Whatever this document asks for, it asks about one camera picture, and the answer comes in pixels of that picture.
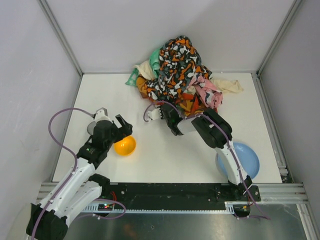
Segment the black orange white camouflage cloth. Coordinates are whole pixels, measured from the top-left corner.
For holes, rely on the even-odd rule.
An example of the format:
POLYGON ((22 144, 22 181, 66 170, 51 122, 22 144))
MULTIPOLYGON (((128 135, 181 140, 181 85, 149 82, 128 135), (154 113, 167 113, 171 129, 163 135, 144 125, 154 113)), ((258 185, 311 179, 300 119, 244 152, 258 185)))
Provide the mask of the black orange white camouflage cloth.
POLYGON ((212 74, 185 35, 168 40, 159 49, 158 59, 158 78, 144 84, 146 95, 152 101, 176 101, 194 76, 200 74, 208 78, 212 74))

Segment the orange yellow brown camouflage cloth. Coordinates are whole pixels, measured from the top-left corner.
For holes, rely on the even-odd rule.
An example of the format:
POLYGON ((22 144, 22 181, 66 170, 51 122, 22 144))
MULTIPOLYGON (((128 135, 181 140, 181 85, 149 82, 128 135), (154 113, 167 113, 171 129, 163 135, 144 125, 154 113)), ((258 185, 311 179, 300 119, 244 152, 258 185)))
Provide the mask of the orange yellow brown camouflage cloth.
MULTIPOLYGON (((136 86, 143 99, 149 99, 151 102, 155 102, 156 100, 152 100, 147 95, 147 81, 148 80, 145 79, 143 76, 139 76, 136 80, 136 86)), ((200 96, 197 93, 183 93, 182 96, 177 100, 166 100, 166 102, 175 104, 175 106, 180 111, 182 111, 187 117, 198 113, 202 113, 208 108, 202 102, 200 96)))

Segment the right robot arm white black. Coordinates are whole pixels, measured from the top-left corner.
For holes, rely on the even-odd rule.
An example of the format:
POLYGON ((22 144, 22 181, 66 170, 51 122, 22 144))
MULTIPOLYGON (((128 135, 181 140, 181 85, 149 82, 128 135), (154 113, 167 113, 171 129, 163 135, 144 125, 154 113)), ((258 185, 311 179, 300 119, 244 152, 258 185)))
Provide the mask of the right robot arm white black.
POLYGON ((163 102, 157 107, 160 118, 175 136, 197 132, 207 146, 214 149, 220 157, 228 183, 237 199, 247 195, 255 202, 251 192, 252 179, 242 166, 233 143, 232 127, 213 109, 208 109, 195 116, 184 117, 178 109, 169 102, 163 102))

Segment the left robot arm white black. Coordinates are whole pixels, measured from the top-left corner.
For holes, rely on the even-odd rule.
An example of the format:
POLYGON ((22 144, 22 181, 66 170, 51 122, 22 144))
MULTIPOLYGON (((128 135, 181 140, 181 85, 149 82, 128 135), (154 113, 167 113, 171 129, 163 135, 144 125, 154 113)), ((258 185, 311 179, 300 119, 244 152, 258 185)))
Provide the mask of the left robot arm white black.
POLYGON ((107 195, 110 180, 96 173, 113 144, 133 133, 133 126, 118 114, 117 127, 102 110, 91 123, 89 139, 74 153, 74 165, 38 204, 31 205, 26 234, 37 240, 62 240, 75 218, 92 201, 107 195))

